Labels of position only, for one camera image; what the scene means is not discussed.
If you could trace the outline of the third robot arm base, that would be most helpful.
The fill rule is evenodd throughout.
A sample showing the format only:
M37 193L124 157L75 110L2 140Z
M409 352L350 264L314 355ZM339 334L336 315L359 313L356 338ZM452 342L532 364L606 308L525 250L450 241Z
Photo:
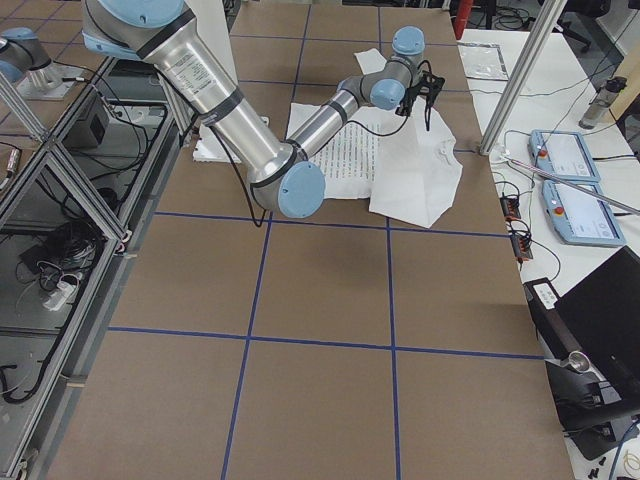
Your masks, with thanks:
M63 80L64 69L27 27L1 33L1 73L28 100L62 100L74 83Z

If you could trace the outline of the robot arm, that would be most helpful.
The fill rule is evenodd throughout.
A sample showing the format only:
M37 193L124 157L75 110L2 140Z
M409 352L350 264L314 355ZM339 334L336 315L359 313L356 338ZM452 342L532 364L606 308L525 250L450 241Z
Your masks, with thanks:
M85 1L82 16L87 49L153 65L246 167L254 201L289 218L309 217L322 205L325 177L310 159L360 108L408 112L425 49L421 29L399 29L380 71L342 81L290 138L279 140L200 37L185 2Z

